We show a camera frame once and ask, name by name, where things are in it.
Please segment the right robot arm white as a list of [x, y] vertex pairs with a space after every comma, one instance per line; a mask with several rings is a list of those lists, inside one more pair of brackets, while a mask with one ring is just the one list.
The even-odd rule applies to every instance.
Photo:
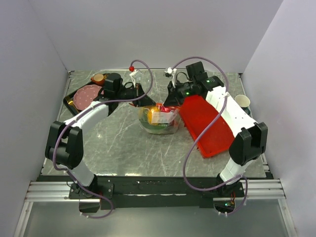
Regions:
[[219, 182], [216, 184], [217, 193], [227, 197], [234, 189], [233, 184], [240, 180], [248, 166], [265, 152], [268, 127], [249, 116], [229, 94], [229, 82], [221, 81], [217, 76], [210, 77], [202, 62], [190, 64], [186, 70], [189, 78], [187, 82], [177, 80], [175, 67], [165, 70], [165, 76], [171, 81], [164, 106], [181, 106], [186, 98], [198, 95], [218, 112], [207, 129], [219, 118], [228, 125], [234, 140], [229, 147], [230, 159], [219, 173]]

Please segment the yellow toy mango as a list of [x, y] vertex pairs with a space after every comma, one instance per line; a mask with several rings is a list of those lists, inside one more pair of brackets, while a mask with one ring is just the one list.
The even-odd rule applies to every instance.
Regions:
[[139, 120], [152, 124], [152, 117], [154, 112], [159, 112], [158, 106], [142, 107], [139, 111]]

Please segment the red toy bell pepper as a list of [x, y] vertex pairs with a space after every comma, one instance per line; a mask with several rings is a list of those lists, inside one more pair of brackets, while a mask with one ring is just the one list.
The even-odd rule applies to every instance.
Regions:
[[163, 113], [171, 113], [171, 112], [175, 111], [176, 109], [177, 109], [176, 107], [172, 107], [172, 106], [170, 106], [170, 107], [166, 107], [163, 105], [160, 106], [160, 111]]

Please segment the pink dotted plate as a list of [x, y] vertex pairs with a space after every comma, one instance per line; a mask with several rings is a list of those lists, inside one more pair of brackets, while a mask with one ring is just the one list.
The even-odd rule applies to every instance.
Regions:
[[77, 90], [73, 97], [73, 105], [78, 111], [86, 109], [98, 96], [101, 87], [95, 84], [86, 85]]

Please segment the dark green mug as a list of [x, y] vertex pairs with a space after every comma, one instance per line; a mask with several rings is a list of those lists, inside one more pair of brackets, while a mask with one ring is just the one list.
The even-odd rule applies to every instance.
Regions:
[[249, 116], [251, 115], [251, 111], [249, 109], [250, 100], [246, 95], [237, 95], [235, 97], [235, 101], [246, 112], [246, 114], [248, 114]]

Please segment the clear zip top bag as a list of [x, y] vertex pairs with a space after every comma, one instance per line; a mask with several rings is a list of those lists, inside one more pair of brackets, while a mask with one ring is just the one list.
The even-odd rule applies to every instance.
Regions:
[[[163, 104], [162, 103], [156, 103], [155, 106], [158, 106], [159, 109], [160, 109], [161, 105], [163, 105]], [[166, 124], [166, 125], [172, 126], [172, 130], [170, 132], [164, 133], [164, 134], [160, 133], [160, 134], [155, 134], [155, 135], [174, 134], [178, 130], [178, 126], [179, 126], [179, 123], [180, 123], [180, 115], [179, 115], [180, 107], [178, 107], [178, 106], [174, 106], [174, 107], [176, 107], [177, 109], [175, 111], [171, 112], [171, 113], [163, 113], [161, 111], [153, 113], [152, 124], [151, 125]], [[141, 127], [146, 132], [148, 132], [145, 129], [145, 126], [147, 126], [148, 123], [147, 122], [142, 122], [140, 120], [139, 120], [139, 122], [140, 122]]]

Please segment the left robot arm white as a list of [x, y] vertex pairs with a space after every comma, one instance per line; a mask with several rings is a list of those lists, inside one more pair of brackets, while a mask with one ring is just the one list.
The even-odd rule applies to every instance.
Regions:
[[80, 192], [86, 198], [98, 193], [97, 178], [83, 161], [83, 135], [100, 120], [110, 116], [121, 102], [135, 107], [154, 106], [156, 103], [144, 92], [140, 83], [123, 84], [118, 73], [106, 75], [90, 105], [72, 119], [51, 124], [45, 147], [45, 157], [57, 170], [63, 170], [81, 184]]

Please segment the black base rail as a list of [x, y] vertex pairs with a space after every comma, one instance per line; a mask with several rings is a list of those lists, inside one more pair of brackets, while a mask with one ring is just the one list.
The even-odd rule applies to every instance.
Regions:
[[99, 204], [102, 210], [184, 206], [213, 208], [215, 198], [242, 198], [247, 194], [241, 181], [211, 191], [207, 188], [220, 184], [219, 178], [193, 177], [189, 181], [200, 190], [190, 188], [182, 177], [103, 176], [97, 178], [97, 184], [89, 187], [94, 194], [73, 183], [69, 199], [91, 202], [102, 195]]

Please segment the brown ceramic cup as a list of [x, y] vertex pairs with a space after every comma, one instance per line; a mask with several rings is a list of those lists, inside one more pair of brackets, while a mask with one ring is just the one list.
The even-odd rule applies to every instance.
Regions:
[[105, 82], [105, 76], [103, 74], [95, 74], [93, 77], [90, 79], [93, 83], [102, 86]]

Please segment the orange green toy mango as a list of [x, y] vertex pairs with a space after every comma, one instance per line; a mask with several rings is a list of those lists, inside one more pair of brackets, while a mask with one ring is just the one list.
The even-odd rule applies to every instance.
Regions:
[[170, 125], [166, 125], [166, 124], [158, 124], [158, 125], [150, 125], [148, 124], [147, 126], [145, 126], [145, 129], [149, 132], [149, 133], [154, 133], [154, 134], [164, 134], [164, 133], [168, 133], [172, 130], [172, 126]]

